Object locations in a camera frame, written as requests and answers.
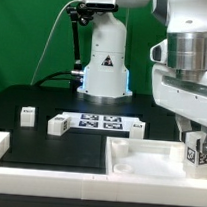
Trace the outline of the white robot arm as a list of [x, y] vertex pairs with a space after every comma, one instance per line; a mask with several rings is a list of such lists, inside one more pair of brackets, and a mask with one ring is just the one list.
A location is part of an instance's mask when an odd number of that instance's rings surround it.
[[126, 28], [117, 8], [152, 3], [152, 13], [167, 27], [166, 39], [152, 46], [152, 94], [176, 114], [187, 145], [207, 155], [207, 0], [81, 0], [82, 23], [92, 19], [91, 60], [79, 91], [94, 98], [120, 98], [128, 90], [124, 68]]

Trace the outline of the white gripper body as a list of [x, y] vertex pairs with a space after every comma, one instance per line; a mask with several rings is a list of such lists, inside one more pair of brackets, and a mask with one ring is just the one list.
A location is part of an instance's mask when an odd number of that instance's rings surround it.
[[207, 97], [164, 83], [168, 69], [162, 64], [152, 68], [153, 97], [157, 105], [207, 127]]

